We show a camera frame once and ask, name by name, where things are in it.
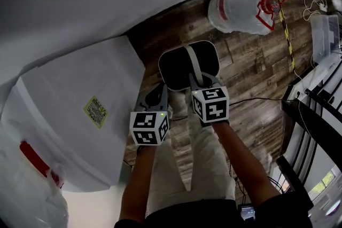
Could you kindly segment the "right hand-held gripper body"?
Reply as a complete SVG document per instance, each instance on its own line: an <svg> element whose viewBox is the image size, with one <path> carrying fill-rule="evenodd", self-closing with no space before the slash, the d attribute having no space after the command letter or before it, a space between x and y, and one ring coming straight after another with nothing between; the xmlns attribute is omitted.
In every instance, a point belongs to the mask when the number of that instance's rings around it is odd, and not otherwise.
<svg viewBox="0 0 342 228"><path fill-rule="evenodd" d="M192 91L193 110L203 123L229 118L229 95L226 87Z"/></svg>

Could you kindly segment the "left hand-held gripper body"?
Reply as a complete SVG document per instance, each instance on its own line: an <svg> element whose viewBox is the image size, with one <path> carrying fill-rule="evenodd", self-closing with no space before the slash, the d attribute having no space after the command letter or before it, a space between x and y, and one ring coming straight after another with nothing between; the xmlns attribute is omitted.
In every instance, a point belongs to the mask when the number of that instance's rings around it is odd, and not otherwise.
<svg viewBox="0 0 342 228"><path fill-rule="evenodd" d="M135 107L130 113L130 133L136 145L161 145L170 128L167 108L168 104Z"/></svg>

